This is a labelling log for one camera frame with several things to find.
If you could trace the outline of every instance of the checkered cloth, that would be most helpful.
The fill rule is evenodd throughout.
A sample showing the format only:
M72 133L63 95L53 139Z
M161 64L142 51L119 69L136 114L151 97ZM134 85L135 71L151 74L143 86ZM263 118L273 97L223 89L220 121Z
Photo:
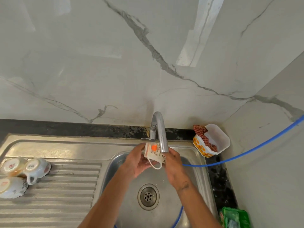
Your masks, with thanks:
M200 137L203 139L203 141L204 141L204 143L205 143L206 146L208 146L212 151L217 152L217 147L216 147L216 145L212 145L212 144L209 142L209 138L207 138L207 137L204 135L206 132L208 132L208 130L207 130L206 127L204 127L204 126L199 126L199 125L194 125L194 126L193 126L193 130L194 130L194 132L195 132L198 136L200 136Z

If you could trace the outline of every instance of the blue hose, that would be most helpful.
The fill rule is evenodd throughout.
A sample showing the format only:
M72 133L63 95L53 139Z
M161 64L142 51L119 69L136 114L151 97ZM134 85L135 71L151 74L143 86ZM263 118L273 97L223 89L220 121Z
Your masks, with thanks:
M298 124L300 124L302 121L304 121L304 115L302 115L298 120L296 120L294 123L292 123L290 126L288 126L286 129L282 130L281 132L279 132L278 134L274 135L272 138L268 139L267 141L261 143L260 145L244 152L244 153L241 153L235 157L232 157L232 158L228 158L224 161L220 161L220 162L216 162L216 163L212 163L212 164L207 164L207 165L188 165L188 164L183 164L184 166L192 166L192 167L208 167L208 166L215 166L215 165L219 165L219 164L222 164L222 163L225 163L225 162L229 162L229 161L232 161L232 160L235 160L239 157L242 157L242 156L245 156L246 154L249 154L249 153L252 153L253 151L256 151L257 149L260 149L261 147L263 147L264 145L267 145L269 144L270 142L276 140L277 138L281 137L283 134L287 133L289 130L293 129L294 127L296 127ZM173 226L171 228L175 228L178 221L180 220L180 217L181 217L181 214L183 212L183 206L181 207L181 210L179 212L179 215L177 217L177 220L175 221L175 223L173 224Z

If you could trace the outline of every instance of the cup handle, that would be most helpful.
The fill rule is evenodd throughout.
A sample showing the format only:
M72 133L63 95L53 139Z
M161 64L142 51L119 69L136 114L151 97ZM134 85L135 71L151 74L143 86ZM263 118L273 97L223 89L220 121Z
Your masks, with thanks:
M37 181L37 176L35 176L35 177L34 177L34 180L31 182L31 176L27 175L27 176L26 176L26 181L27 181L27 183L28 183L29 185L33 185L33 184L35 184L36 181Z
M162 166L163 166L163 164L162 164L161 162L160 162L159 164L161 165L159 168L156 168L154 165L152 165L152 167L153 167L154 169L156 169L156 170L159 170L159 169L161 169Z

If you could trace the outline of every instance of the chrome faucet spout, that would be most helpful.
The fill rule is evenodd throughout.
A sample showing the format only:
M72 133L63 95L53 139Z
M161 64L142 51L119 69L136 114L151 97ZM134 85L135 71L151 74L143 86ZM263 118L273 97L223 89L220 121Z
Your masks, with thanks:
M158 132L158 139L160 144L161 153L169 152L168 142L166 137L164 118L161 112L154 112L151 125L150 125L150 135L149 140L155 140L156 138L156 128Z

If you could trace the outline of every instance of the stainless steel sink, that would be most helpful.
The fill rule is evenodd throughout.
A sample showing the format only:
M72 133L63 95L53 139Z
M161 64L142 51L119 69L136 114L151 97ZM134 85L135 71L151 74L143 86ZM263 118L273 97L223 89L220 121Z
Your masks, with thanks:
M0 148L0 155L7 152L6 158L44 157L52 163L52 168L47 176L30 186L24 196L13 200L0 199L0 227L76 227L98 200L127 154L140 142L131 139L9 136ZM180 153L185 164L205 163L192 143L168 142L168 145ZM207 170L186 167L186 171L216 216ZM149 168L132 181L116 226L170 228L180 208L181 202L164 169ZM177 227L190 227L184 212Z

